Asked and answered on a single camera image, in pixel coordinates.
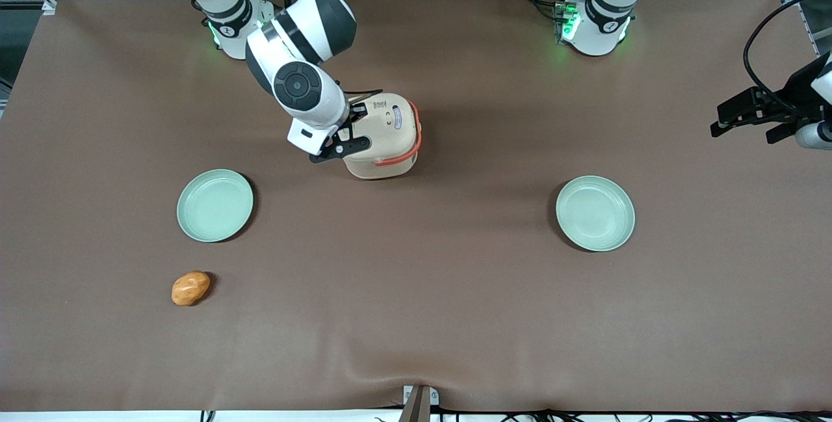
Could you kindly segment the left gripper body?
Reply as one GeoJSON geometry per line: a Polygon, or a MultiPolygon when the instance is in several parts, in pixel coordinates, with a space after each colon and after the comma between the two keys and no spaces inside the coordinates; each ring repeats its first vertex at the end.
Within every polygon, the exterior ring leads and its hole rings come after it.
{"type": "Polygon", "coordinates": [[[824,53],[796,70],[779,95],[794,106],[796,116],[810,122],[829,122],[831,105],[831,57],[824,53]]]}

